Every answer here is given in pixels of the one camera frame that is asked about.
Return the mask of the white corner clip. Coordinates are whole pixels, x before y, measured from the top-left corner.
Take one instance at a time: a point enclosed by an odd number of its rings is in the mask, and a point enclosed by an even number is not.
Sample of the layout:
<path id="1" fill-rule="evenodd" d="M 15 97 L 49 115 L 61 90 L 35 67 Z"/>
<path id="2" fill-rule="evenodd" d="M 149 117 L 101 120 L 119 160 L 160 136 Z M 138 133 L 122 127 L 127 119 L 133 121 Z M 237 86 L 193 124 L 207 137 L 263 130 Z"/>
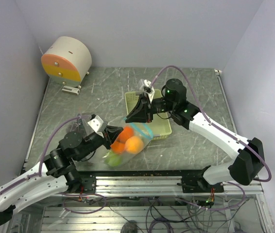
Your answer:
<path id="1" fill-rule="evenodd" d="M 222 71 L 221 70 L 218 70 L 218 69 L 214 69 L 215 73 L 218 74 L 218 75 L 221 75 L 222 74 Z"/>

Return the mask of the green apple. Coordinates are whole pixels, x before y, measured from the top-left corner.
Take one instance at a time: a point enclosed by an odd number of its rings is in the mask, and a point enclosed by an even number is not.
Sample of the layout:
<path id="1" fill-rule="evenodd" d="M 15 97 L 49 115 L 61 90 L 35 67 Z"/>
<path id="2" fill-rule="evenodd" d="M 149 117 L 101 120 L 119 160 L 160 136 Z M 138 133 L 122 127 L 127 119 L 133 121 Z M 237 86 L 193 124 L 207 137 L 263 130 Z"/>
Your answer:
<path id="1" fill-rule="evenodd" d="M 109 155 L 105 163 L 111 167 L 116 167 L 122 164 L 122 156 L 119 154 L 111 154 Z"/>

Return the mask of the small silver metal bracket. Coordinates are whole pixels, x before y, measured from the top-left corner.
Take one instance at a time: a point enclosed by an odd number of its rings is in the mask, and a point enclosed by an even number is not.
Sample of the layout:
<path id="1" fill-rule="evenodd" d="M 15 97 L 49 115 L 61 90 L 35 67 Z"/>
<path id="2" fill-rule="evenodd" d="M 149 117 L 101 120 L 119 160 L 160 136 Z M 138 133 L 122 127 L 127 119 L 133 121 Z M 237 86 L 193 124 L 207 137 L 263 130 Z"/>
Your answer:
<path id="1" fill-rule="evenodd" d="M 80 94 L 80 89 L 77 87 L 70 87 L 70 86 L 65 85 L 62 88 L 62 92 L 78 96 Z"/>

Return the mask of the blue-zipper clear bag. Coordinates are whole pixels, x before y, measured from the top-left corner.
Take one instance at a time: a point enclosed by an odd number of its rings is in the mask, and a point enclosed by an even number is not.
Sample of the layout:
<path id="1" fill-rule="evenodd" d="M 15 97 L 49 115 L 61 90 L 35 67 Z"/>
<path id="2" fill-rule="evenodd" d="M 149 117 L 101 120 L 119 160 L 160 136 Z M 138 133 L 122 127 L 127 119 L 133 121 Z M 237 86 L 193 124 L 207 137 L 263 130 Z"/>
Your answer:
<path id="1" fill-rule="evenodd" d="M 103 162 L 109 167 L 119 167 L 141 153 L 153 139 L 154 134 L 145 123 L 119 122 L 123 131 L 111 145 L 111 149 L 102 153 Z"/>

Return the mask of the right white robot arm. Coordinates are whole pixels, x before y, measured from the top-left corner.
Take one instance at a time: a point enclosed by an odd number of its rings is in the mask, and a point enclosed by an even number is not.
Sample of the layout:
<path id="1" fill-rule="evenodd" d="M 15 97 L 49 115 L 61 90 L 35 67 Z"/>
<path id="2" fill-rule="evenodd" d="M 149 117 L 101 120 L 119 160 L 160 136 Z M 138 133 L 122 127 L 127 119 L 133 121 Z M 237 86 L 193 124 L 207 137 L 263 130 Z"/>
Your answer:
<path id="1" fill-rule="evenodd" d="M 155 114 L 169 113 L 177 125 L 200 134 L 231 158 L 231 162 L 219 166 L 206 166 L 192 183 L 181 182 L 183 189 L 207 192 L 214 185 L 228 181 L 249 185 L 263 168 L 262 142 L 256 137 L 249 140 L 217 124 L 187 100 L 187 89 L 179 79 L 168 80 L 160 98 L 154 97 L 155 90 L 149 80 L 141 79 L 139 89 L 138 101 L 127 115 L 127 123 L 151 123 Z"/>

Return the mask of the yellow-green perforated plastic basket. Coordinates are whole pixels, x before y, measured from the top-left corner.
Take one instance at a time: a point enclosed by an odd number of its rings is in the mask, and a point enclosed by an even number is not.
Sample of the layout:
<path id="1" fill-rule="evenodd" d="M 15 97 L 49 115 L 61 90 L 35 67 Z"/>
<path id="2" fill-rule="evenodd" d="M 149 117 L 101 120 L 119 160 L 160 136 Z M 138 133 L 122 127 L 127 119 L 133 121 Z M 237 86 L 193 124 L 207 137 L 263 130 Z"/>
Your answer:
<path id="1" fill-rule="evenodd" d="M 135 107 L 138 101 L 138 95 L 135 91 L 126 92 L 124 94 L 126 111 L 129 114 Z M 147 133 L 146 127 L 153 132 L 153 140 L 167 138 L 171 133 L 171 125 L 168 120 L 168 113 L 154 114 L 153 121 L 151 123 L 134 123 L 135 126 L 140 128 L 144 133 Z"/>

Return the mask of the orange fruit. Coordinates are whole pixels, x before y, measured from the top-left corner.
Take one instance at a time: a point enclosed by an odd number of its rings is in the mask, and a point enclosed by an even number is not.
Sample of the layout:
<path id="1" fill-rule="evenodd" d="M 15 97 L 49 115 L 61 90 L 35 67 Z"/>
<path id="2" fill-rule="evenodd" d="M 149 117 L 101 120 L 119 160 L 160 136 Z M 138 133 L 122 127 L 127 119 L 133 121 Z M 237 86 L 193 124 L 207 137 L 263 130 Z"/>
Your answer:
<path id="1" fill-rule="evenodd" d="M 125 152 L 125 144 L 119 141 L 115 141 L 112 145 L 111 145 L 111 150 L 115 153 L 115 154 L 120 154 Z"/>

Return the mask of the cylindrical drawer box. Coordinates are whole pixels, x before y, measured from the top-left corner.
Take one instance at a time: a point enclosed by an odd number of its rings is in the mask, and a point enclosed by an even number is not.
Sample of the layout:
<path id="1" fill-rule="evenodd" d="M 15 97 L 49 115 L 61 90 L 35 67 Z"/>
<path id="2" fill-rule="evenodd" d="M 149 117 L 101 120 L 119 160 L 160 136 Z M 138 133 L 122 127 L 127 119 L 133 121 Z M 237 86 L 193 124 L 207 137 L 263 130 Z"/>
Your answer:
<path id="1" fill-rule="evenodd" d="M 89 74 L 92 57 L 84 43 L 73 37 L 61 36 L 42 55 L 41 64 L 53 81 L 77 88 Z"/>

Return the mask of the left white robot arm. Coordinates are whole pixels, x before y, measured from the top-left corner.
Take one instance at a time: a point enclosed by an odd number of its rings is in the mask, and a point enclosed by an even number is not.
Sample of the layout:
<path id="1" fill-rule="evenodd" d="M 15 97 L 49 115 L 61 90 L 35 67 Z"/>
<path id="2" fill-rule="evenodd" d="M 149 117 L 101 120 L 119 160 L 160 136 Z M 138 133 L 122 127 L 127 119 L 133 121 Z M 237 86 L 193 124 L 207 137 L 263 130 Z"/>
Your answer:
<path id="1" fill-rule="evenodd" d="M 87 137 L 79 132 L 67 133 L 42 163 L 0 186 L 0 226 L 14 214 L 49 196 L 77 192 L 83 181 L 74 162 L 101 146 L 110 148 L 122 131 L 122 127 L 106 126 L 102 132 L 93 132 Z"/>

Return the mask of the aluminium rail frame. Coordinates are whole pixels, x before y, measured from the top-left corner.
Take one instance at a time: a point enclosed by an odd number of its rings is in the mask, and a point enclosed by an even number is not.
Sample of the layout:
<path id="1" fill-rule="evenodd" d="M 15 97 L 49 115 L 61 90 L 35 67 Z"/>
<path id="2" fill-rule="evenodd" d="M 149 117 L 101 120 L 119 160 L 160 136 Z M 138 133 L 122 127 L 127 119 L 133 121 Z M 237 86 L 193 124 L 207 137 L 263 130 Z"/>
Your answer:
<path id="1" fill-rule="evenodd" d="M 183 189 L 189 171 L 87 172 L 81 196 L 53 195 L 15 215 L 9 233 L 273 233 L 260 183 Z"/>

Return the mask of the yellow-orange peach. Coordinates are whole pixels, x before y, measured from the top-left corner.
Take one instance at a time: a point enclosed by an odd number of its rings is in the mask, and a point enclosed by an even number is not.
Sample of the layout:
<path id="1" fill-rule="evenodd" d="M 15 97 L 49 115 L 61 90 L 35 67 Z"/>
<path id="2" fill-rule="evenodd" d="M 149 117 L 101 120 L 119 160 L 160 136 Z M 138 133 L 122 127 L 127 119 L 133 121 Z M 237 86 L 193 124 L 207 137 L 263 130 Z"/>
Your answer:
<path id="1" fill-rule="evenodd" d="M 125 142 L 125 151 L 131 154 L 138 154 L 144 148 L 143 140 L 139 136 L 132 136 Z"/>

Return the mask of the small red-orange fruit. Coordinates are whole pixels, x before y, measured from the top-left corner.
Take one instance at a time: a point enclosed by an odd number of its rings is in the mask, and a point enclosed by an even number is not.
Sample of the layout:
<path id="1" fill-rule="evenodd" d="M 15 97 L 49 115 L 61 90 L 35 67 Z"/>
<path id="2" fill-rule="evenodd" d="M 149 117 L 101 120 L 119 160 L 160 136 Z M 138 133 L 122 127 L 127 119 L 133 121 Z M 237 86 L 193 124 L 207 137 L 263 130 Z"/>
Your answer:
<path id="1" fill-rule="evenodd" d="M 119 141 L 121 143 L 125 143 L 132 136 L 134 136 L 134 130 L 133 130 L 133 128 L 130 127 L 130 126 L 125 126 L 123 128 L 123 131 L 117 137 L 117 141 Z"/>

